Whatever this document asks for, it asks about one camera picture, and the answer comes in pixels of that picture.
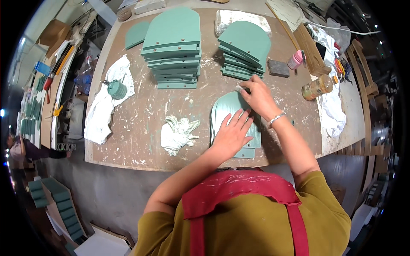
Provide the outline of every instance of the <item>woman's arm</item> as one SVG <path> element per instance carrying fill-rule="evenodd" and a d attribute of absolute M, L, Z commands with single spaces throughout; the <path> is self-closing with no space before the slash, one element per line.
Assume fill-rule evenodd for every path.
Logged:
<path fill-rule="evenodd" d="M 241 90 L 242 97 L 267 122 L 282 113 L 282 110 L 276 106 L 270 89 L 257 75 L 253 75 L 249 81 L 242 82 L 241 86 L 251 90 L 251 94 Z M 290 166 L 296 187 L 309 172 L 320 171 L 319 164 L 308 144 L 285 116 L 273 122 L 272 128 L 278 135 L 283 155 Z"/>
<path fill-rule="evenodd" d="M 20 143 L 21 143 L 21 155 L 25 156 L 25 145 L 23 136 L 20 134 Z"/>
<path fill-rule="evenodd" d="M 253 122 L 253 118 L 246 120 L 249 112 L 250 110 L 247 110 L 241 115 L 242 109 L 238 110 L 228 125 L 231 114 L 227 115 L 212 147 L 194 162 L 162 182 L 148 199 L 144 213 L 161 211 L 174 215 L 175 208 L 185 192 L 198 185 L 253 139 L 251 136 L 245 137 Z"/>

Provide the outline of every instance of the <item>brown bottle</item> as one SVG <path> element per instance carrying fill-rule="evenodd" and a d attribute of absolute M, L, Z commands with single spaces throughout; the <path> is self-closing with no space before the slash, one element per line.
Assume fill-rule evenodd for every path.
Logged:
<path fill-rule="evenodd" d="M 307 100 L 312 100 L 322 94 L 333 90 L 333 85 L 338 83 L 337 76 L 321 75 L 318 79 L 302 87 L 302 95 Z"/>

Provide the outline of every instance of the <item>olive green shirt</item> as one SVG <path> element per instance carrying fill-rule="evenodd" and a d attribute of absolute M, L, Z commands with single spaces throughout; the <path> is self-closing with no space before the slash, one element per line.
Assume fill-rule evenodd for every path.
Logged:
<path fill-rule="evenodd" d="M 310 173 L 296 189 L 302 204 L 310 255 L 340 256 L 349 241 L 351 220 L 336 200 L 325 177 Z M 142 255 L 189 255 L 189 220 L 182 203 L 175 216 L 144 214 L 138 222 Z M 286 206 L 265 196 L 240 195 L 220 203 L 204 220 L 206 255 L 294 255 Z"/>

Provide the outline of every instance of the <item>white rag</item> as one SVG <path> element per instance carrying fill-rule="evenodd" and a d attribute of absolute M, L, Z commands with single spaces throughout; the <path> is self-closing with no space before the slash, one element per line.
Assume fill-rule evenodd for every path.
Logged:
<path fill-rule="evenodd" d="M 311 24 L 308 26 L 313 31 L 316 41 L 326 47 L 323 61 L 326 66 L 332 68 L 329 76 L 337 76 L 335 58 L 339 57 L 337 55 L 339 50 L 334 46 L 335 40 L 327 35 L 323 29 L 317 28 Z M 337 83 L 333 85 L 333 90 L 331 92 L 323 94 L 317 98 L 318 103 L 321 106 L 321 110 L 319 110 L 320 126 L 325 128 L 331 137 L 339 136 L 346 124 L 346 115 L 342 111 L 339 90 L 340 86 L 339 83 Z"/>
<path fill-rule="evenodd" d="M 194 145 L 193 139 L 198 139 L 199 136 L 194 136 L 191 132 L 196 129 L 200 121 L 189 122 L 187 118 L 178 119 L 175 116 L 167 116 L 166 124 L 161 129 L 161 147 L 163 147 L 170 156 L 176 156 L 179 150 L 188 145 Z"/>
<path fill-rule="evenodd" d="M 111 115 L 114 107 L 121 104 L 135 94 L 134 82 L 130 72 L 130 61 L 125 54 L 108 69 L 105 79 L 109 82 L 118 80 L 127 87 L 127 94 L 120 100 L 115 100 L 108 94 L 108 86 L 101 85 L 101 90 L 96 95 L 87 118 L 85 119 L 84 138 L 95 143 L 102 144 L 111 133 L 108 124 L 111 122 Z"/>

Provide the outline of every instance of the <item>pink bottle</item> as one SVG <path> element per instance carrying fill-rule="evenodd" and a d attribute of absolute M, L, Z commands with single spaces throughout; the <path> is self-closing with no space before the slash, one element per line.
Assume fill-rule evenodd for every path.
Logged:
<path fill-rule="evenodd" d="M 296 70 L 303 62 L 302 58 L 302 51 L 298 50 L 290 59 L 287 61 L 287 66 L 292 69 Z"/>

